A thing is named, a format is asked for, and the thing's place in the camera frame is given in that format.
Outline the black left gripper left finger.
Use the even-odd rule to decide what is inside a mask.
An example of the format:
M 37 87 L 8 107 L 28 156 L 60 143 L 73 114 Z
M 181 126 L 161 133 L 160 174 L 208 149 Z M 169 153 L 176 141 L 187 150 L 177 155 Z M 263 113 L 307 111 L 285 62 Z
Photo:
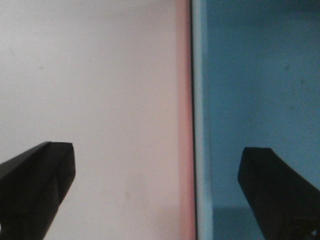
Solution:
M 76 175 L 72 143 L 43 142 L 0 165 L 0 238 L 45 238 Z

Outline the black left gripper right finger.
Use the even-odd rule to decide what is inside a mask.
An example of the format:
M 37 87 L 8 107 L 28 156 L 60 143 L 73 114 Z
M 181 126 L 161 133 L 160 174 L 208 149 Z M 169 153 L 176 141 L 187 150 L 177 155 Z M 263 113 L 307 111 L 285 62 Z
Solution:
M 272 149 L 244 148 L 237 179 L 266 240 L 320 238 L 320 191 Z

